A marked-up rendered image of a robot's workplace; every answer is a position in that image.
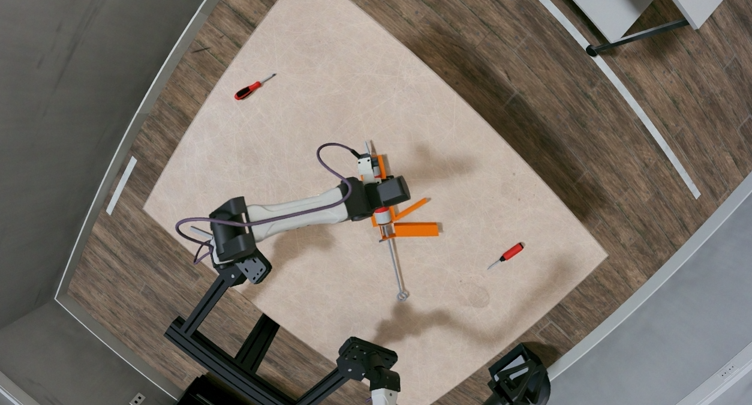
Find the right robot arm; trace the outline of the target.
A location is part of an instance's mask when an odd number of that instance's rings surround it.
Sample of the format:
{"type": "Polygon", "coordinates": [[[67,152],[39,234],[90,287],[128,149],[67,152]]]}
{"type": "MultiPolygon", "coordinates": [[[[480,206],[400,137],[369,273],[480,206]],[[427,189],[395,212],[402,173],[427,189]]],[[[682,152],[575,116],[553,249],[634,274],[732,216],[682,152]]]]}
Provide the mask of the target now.
{"type": "Polygon", "coordinates": [[[390,370],[398,361],[396,356],[353,341],[341,357],[364,367],[373,405],[396,405],[401,379],[399,373],[390,370]]]}

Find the red and white cylinder with yellow stripe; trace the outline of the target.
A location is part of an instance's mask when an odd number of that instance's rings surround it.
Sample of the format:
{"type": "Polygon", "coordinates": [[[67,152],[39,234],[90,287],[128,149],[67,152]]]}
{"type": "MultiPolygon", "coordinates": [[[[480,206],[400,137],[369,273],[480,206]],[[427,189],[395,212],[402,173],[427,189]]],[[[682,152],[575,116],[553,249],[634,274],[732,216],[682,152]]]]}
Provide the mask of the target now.
{"type": "MultiPolygon", "coordinates": [[[[368,145],[366,141],[364,141],[364,144],[365,144],[365,152],[370,153],[370,151],[368,150],[368,145]]],[[[381,169],[379,168],[379,166],[374,166],[374,179],[376,178],[382,179],[381,169]]],[[[374,213],[375,213],[378,224],[388,223],[392,220],[389,207],[388,208],[382,207],[382,208],[376,209],[374,213]]]]}

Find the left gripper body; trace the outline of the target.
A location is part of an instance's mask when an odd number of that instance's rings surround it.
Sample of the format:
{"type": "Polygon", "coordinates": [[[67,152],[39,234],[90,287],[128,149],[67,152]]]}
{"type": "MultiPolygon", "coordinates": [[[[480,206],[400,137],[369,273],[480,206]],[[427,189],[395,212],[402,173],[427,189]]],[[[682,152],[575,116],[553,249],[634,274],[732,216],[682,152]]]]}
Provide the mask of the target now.
{"type": "Polygon", "coordinates": [[[390,177],[388,177],[387,179],[381,179],[381,178],[374,179],[374,171],[371,168],[370,157],[359,159],[357,160],[357,163],[358,163],[359,176],[362,175],[363,180],[361,181],[362,181],[363,186],[371,185],[375,182],[379,184],[381,182],[385,182],[386,180],[390,179],[390,177]]]}

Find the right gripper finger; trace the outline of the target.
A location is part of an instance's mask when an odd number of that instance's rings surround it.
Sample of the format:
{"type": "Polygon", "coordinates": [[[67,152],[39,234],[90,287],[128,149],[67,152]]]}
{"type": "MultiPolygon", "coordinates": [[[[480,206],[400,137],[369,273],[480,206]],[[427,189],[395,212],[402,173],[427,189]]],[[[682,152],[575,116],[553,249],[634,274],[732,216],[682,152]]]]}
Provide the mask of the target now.
{"type": "MultiPolygon", "coordinates": [[[[529,398],[530,402],[532,402],[534,404],[538,403],[539,395],[541,393],[542,382],[543,382],[543,379],[545,377],[546,370],[547,369],[546,369],[546,367],[543,364],[541,364],[541,365],[539,365],[538,367],[535,368],[535,372],[533,373],[533,375],[536,374],[536,373],[538,373],[538,372],[540,372],[539,377],[538,377],[538,381],[536,382],[536,385],[535,385],[535,388],[534,388],[533,391],[531,391],[529,389],[529,387],[527,387],[526,392],[524,393],[526,395],[526,397],[529,398]]],[[[527,374],[527,372],[521,374],[520,376],[516,376],[515,378],[513,378],[513,382],[515,382],[515,384],[517,386],[519,386],[520,383],[521,383],[521,381],[523,381],[523,378],[526,376],[526,374],[527,374]]]]}
{"type": "Polygon", "coordinates": [[[523,398],[524,393],[527,389],[527,386],[529,385],[529,382],[532,379],[532,375],[535,371],[536,365],[537,364],[533,360],[530,360],[518,366],[497,372],[498,379],[501,381],[504,387],[507,388],[507,391],[509,391],[509,393],[512,395],[512,397],[515,400],[521,400],[523,398]],[[521,371],[527,367],[529,367],[529,370],[527,371],[526,376],[523,378],[523,381],[521,381],[520,385],[517,387],[515,383],[510,379],[510,375],[518,371],[521,371]]]}

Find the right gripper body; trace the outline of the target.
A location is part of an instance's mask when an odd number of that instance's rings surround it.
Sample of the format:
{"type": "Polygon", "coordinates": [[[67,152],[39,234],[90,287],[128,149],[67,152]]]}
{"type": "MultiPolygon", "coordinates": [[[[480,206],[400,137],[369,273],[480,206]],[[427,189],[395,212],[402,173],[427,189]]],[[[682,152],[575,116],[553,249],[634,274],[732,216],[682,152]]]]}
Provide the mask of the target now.
{"type": "Polygon", "coordinates": [[[529,400],[527,400],[528,397],[525,394],[523,399],[515,400],[499,379],[497,382],[491,379],[488,382],[488,386],[494,393],[482,405],[530,405],[529,400]]]}

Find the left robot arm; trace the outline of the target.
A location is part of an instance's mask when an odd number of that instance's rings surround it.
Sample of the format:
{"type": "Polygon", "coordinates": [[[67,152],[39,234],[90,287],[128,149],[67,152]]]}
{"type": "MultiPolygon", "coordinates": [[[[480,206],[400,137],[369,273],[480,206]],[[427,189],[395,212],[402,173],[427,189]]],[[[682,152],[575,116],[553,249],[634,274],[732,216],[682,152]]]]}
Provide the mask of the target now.
{"type": "Polygon", "coordinates": [[[243,196],[226,200],[208,214],[208,218],[243,223],[244,213],[245,222],[251,226],[247,226],[246,233],[243,226],[209,222],[213,240],[207,243],[213,245],[210,253],[213,268],[223,271],[223,268],[233,268],[235,263],[251,283],[257,283],[267,271],[267,265],[254,252],[255,243],[312,224],[360,221],[373,216],[376,209],[388,208],[411,198],[403,176],[367,186],[353,176],[346,180],[351,183],[352,191],[343,201],[349,189],[348,182],[343,180],[321,194],[284,203],[245,205],[243,196]]]}

